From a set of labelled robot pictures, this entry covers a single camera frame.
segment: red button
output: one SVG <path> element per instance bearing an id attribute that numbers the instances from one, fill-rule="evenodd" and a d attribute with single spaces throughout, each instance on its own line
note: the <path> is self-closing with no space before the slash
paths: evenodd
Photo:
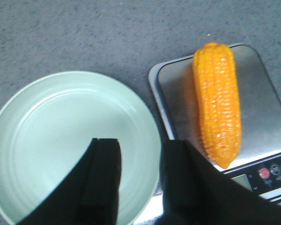
<path id="1" fill-rule="evenodd" d="M 262 179 L 267 179 L 270 177 L 270 171 L 266 168 L 262 168 L 261 170 L 259 170 L 259 176 Z"/>

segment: yellow corn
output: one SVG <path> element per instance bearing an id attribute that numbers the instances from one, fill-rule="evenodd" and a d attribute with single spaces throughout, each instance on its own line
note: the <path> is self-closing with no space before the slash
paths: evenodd
<path id="1" fill-rule="evenodd" d="M 226 45 L 208 43 L 195 53 L 192 69 L 204 148 L 214 162 L 227 168 L 241 144 L 233 52 Z"/>

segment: plastic corn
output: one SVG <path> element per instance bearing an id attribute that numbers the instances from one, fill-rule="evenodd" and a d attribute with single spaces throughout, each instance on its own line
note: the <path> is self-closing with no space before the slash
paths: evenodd
<path id="1" fill-rule="evenodd" d="M 226 45 L 208 43 L 195 53 L 192 69 L 204 148 L 214 162 L 227 168 L 238 155 L 241 144 L 233 52 Z"/>

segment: kitchen scale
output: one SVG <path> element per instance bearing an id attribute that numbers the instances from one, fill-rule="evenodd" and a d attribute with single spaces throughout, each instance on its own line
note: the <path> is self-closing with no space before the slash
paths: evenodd
<path id="1" fill-rule="evenodd" d="M 230 47 L 237 67 L 242 145 L 227 169 L 211 163 L 250 191 L 281 204 L 281 103 L 258 53 L 243 44 Z M 149 82 L 169 139 L 188 140 L 207 158 L 200 138 L 192 58 L 154 66 Z"/>

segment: plate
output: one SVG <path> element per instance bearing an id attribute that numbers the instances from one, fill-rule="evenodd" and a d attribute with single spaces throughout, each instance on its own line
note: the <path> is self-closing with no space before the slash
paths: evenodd
<path id="1" fill-rule="evenodd" d="M 68 71 L 17 92 L 0 111 L 0 213 L 13 225 L 34 210 L 82 157 L 92 138 L 122 150 L 118 225 L 132 223 L 159 178 L 161 141 L 147 106 L 102 74 Z"/>

